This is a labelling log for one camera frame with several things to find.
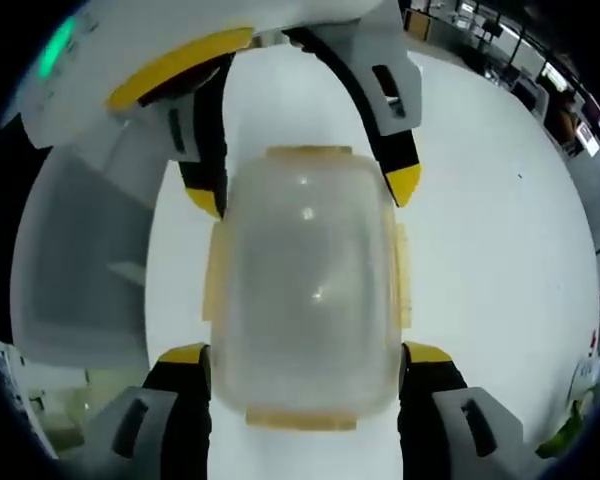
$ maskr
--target window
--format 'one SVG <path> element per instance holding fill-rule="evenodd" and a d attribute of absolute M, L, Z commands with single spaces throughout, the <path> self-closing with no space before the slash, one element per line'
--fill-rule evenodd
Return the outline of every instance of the window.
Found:
<path fill-rule="evenodd" d="M 471 21 L 466 20 L 464 18 L 458 18 L 456 20 L 456 27 L 462 28 L 463 30 L 468 29 L 470 25 L 471 25 Z"/>
<path fill-rule="evenodd" d="M 540 74 L 543 77 L 547 77 L 551 80 L 559 92 L 564 92 L 567 88 L 569 88 L 569 82 L 564 78 L 556 68 L 547 62 L 542 69 L 542 73 Z"/>
<path fill-rule="evenodd" d="M 516 40 L 518 40 L 520 38 L 520 35 L 518 35 L 516 33 L 515 30 L 513 30 L 510 27 L 507 27 L 504 23 L 500 23 L 500 26 L 502 27 L 502 29 L 507 32 L 509 35 L 511 35 L 512 37 L 514 37 Z"/>
<path fill-rule="evenodd" d="M 587 149 L 590 156 L 593 157 L 600 150 L 600 145 L 586 123 L 582 122 L 578 125 L 578 128 L 576 128 L 576 137 L 578 137 L 584 148 Z"/>
<path fill-rule="evenodd" d="M 411 2 L 411 9 L 425 12 L 427 10 L 427 0 L 413 0 Z"/>
<path fill-rule="evenodd" d="M 591 131 L 600 142 L 600 106 L 591 95 L 587 96 L 582 106 L 582 113 L 587 119 Z"/>

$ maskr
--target white tabletop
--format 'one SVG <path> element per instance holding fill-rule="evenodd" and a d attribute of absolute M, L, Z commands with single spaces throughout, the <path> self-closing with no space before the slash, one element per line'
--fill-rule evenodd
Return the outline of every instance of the white tabletop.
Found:
<path fill-rule="evenodd" d="M 412 327 L 403 337 L 447 350 L 537 441 L 564 406 L 597 325 L 595 254 L 560 157 L 513 96 L 455 65 L 409 54 L 423 71 L 415 130 L 423 175 L 397 211 L 409 237 Z M 348 94 L 315 57 L 290 46 L 236 57 L 224 103 L 234 171 L 271 145 L 350 145 L 371 155 Z M 148 258 L 150 362 L 209 341 L 201 321 L 213 220 L 167 169 Z M 352 433 L 248 428 L 212 400 L 209 478 L 402 478 L 397 405 Z"/>

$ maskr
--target green light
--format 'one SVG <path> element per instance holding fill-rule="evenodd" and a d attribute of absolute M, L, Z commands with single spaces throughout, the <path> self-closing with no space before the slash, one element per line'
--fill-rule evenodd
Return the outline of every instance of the green light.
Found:
<path fill-rule="evenodd" d="M 42 57 L 40 58 L 40 68 L 38 69 L 38 75 L 42 78 L 46 78 L 51 74 L 53 66 L 55 65 L 62 49 L 67 46 L 71 39 L 71 32 L 74 27 L 73 17 L 67 18 L 62 25 L 55 31 L 47 46 L 42 51 Z"/>

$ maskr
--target clear plastic lid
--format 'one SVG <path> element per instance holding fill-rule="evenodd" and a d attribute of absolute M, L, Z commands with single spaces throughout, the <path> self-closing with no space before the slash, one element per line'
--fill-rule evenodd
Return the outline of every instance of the clear plastic lid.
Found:
<path fill-rule="evenodd" d="M 239 167 L 218 226 L 215 395 L 241 411 L 355 418 L 396 398 L 393 203 L 373 160 L 270 150 Z"/>

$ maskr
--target translucent plastic box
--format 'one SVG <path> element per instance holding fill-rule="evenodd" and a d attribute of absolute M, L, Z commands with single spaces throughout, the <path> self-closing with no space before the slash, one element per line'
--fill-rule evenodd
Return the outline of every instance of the translucent plastic box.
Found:
<path fill-rule="evenodd" d="M 394 400 L 394 227 L 372 159 L 279 148 L 241 165 L 209 266 L 214 395 L 238 411 L 306 418 L 358 418 Z"/>

